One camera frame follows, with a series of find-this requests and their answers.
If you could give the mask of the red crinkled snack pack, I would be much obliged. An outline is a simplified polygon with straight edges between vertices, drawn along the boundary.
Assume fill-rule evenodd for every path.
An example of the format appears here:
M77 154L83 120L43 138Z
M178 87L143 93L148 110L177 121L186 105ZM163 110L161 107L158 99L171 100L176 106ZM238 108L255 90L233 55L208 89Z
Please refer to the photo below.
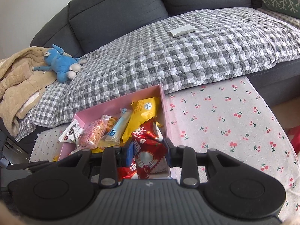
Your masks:
M128 167L118 167L117 173L119 181L123 181L124 179L132 179L137 174L135 160L132 159L131 164Z

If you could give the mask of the yellow snack pack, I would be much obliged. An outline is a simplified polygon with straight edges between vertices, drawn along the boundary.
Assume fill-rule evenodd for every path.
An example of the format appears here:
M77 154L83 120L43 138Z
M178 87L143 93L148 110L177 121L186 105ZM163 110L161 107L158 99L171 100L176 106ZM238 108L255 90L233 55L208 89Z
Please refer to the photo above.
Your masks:
M95 149L92 149L92 153L102 153L105 148L112 147L112 146L119 146L120 142L114 142L114 141L104 141L100 140L97 147Z

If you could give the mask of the white cream roll pack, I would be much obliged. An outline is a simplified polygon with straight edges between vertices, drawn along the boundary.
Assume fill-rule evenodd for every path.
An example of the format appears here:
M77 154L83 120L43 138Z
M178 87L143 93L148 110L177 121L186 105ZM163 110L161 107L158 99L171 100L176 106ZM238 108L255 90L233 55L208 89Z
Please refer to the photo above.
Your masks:
M121 116L114 125L113 129L106 134L105 138L101 140L121 142L121 137L128 125L131 115L132 110L127 108L121 109Z

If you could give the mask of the pink rice cracker pack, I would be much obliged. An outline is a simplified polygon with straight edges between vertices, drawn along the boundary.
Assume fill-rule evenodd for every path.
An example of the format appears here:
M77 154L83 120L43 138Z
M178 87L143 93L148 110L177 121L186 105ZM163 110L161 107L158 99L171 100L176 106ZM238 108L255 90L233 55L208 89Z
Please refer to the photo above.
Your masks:
M96 149L101 138L107 133L110 118L109 115L103 115L100 119L92 121L80 135L78 146Z

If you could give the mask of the red triangular snack pack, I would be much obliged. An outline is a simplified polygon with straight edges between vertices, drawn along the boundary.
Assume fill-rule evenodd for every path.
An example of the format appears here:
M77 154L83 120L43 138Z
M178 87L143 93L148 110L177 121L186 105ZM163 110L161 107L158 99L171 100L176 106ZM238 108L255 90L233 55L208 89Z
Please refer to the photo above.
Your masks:
M163 135L154 117L132 132L132 141L137 174L140 179L148 179L153 174L168 171L165 158L167 148L163 144Z

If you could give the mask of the white orange lotus chip pack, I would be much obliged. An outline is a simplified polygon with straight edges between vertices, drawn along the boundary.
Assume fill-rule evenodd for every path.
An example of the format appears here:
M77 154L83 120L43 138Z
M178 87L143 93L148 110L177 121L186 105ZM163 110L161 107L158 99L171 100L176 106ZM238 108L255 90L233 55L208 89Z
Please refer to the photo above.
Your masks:
M107 120L107 128L106 128L106 131L107 132L110 132L114 125L116 124L118 118L117 117L110 117L108 120Z

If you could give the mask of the white walnut snack pack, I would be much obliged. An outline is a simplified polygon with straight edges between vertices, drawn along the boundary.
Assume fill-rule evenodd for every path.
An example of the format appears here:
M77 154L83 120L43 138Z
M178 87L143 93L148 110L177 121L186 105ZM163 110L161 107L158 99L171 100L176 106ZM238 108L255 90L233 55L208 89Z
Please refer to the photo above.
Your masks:
M73 120L69 126L63 131L58 140L60 142L77 144L84 129L80 127L78 120Z

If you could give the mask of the yellow waffle sandwich pack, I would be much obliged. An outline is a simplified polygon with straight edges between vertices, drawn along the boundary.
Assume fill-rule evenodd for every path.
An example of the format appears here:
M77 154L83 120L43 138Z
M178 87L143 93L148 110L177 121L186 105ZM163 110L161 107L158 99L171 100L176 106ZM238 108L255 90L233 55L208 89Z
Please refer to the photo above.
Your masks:
M133 113L123 133L122 141L126 143L131 133L137 130L147 120L156 117L161 105L160 97L150 97L132 103Z

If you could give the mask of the pink and silver cardboard box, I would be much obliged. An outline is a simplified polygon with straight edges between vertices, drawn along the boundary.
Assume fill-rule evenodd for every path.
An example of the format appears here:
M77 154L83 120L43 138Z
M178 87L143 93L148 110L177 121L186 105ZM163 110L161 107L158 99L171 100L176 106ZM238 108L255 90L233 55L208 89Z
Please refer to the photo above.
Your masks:
M119 180L165 177L169 167L163 146L165 117L159 85L118 97L75 114L59 137L64 145L60 159L84 149L102 153L109 147L123 148Z

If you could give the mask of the cherry print tablecloth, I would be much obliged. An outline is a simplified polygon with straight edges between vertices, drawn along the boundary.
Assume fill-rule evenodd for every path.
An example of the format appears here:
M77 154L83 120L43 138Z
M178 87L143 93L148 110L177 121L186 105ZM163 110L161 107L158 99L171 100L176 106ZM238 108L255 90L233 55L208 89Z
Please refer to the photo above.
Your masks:
M218 149L278 179L286 190L280 219L299 215L299 158L248 78L237 77L164 95L153 86L75 114L81 125L119 115L138 100L160 97L158 122L174 145Z

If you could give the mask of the beige quilted blanket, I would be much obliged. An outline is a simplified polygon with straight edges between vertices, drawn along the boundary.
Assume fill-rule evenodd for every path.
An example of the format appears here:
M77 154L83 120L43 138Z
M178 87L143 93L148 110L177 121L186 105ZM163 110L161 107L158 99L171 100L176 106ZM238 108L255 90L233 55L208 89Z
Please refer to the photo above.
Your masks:
M45 66L48 48L25 48L1 60L1 119L13 137L20 131L19 120L41 99L46 87L56 81L56 73L33 71Z

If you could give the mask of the red plastic stool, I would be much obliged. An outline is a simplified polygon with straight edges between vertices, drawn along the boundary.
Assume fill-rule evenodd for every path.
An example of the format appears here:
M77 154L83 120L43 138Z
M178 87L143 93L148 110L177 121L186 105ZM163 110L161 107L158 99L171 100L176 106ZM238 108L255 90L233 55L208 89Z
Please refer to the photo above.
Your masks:
M288 131L288 137L296 154L300 151L300 126L293 127Z

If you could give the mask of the grey checked quilted blanket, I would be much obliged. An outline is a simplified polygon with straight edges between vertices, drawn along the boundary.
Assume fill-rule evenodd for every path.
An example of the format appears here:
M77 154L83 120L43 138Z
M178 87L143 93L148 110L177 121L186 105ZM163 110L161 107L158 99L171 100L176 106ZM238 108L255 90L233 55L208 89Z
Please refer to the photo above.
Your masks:
M174 38L184 25L197 31ZM252 8L197 10L128 33L84 56L69 83L54 82L20 122L16 140L74 114L160 84L166 94L299 59L299 29Z

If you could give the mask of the white packet on sofa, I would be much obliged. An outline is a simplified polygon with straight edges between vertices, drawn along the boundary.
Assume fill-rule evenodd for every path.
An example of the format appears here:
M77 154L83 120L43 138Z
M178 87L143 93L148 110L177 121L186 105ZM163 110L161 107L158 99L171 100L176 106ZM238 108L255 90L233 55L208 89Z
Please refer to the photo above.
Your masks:
M182 35L193 33L195 31L197 31L196 27L187 24L187 25L172 29L172 30L169 31L169 33L174 38L176 38L176 37L179 37L179 36L182 36Z

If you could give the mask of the dark grey sofa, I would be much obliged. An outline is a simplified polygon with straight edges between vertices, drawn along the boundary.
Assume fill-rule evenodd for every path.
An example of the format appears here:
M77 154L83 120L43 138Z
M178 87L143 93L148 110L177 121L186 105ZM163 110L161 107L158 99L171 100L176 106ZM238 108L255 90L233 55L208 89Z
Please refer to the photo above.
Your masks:
M63 48L71 57L84 56L144 26L192 11L252 8L251 0L71 0L35 35L29 47ZM299 78L299 59L248 74L254 87L270 105L291 99L291 78ZM36 129L17 141L1 120L1 130L27 152L37 135L50 128Z

